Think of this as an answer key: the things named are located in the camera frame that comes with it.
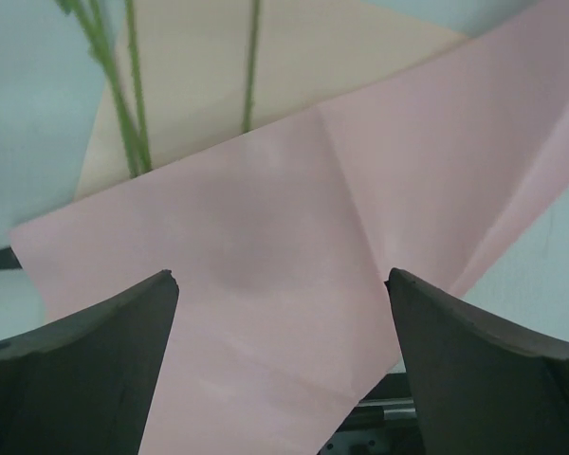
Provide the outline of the pink wrapping paper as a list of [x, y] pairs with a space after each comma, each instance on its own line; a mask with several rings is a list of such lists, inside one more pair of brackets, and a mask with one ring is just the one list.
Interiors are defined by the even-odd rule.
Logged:
[[17, 227], [60, 318], [169, 269], [140, 450], [314, 454], [398, 362], [384, 283], [463, 296], [569, 186], [569, 0]]

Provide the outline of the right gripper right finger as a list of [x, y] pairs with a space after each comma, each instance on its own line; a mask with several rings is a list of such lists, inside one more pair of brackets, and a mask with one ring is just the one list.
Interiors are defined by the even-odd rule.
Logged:
[[387, 281], [429, 454], [569, 454], [569, 342], [394, 268]]

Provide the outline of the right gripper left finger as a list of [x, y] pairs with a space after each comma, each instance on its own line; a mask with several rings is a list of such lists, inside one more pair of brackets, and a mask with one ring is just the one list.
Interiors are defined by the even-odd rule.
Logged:
[[0, 340], [0, 454], [137, 454], [178, 296], [162, 270]]

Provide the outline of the pink rose stem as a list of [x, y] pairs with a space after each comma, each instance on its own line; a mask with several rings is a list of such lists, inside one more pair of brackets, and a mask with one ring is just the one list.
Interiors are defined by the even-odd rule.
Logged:
[[120, 138], [124, 147], [129, 176], [136, 178], [141, 172], [137, 110], [132, 112], [125, 99], [119, 77], [117, 60], [108, 43], [108, 27], [100, 3], [96, 0], [56, 0], [55, 4], [65, 15], [73, 14], [83, 31], [90, 57], [101, 67], [110, 87], [118, 120]]
[[133, 79], [135, 104], [138, 120], [138, 137], [140, 142], [139, 160], [142, 173], [148, 173], [153, 169], [152, 158], [149, 148], [145, 103], [141, 81], [140, 57], [138, 53], [138, 34], [136, 25], [136, 9], [133, 0], [125, 0], [125, 14], [128, 34], [129, 58]]
[[252, 127], [252, 112], [254, 104], [255, 70], [260, 33], [261, 0], [250, 2], [250, 19], [248, 30], [248, 49], [245, 78], [245, 99], [242, 118], [242, 133], [248, 133]]

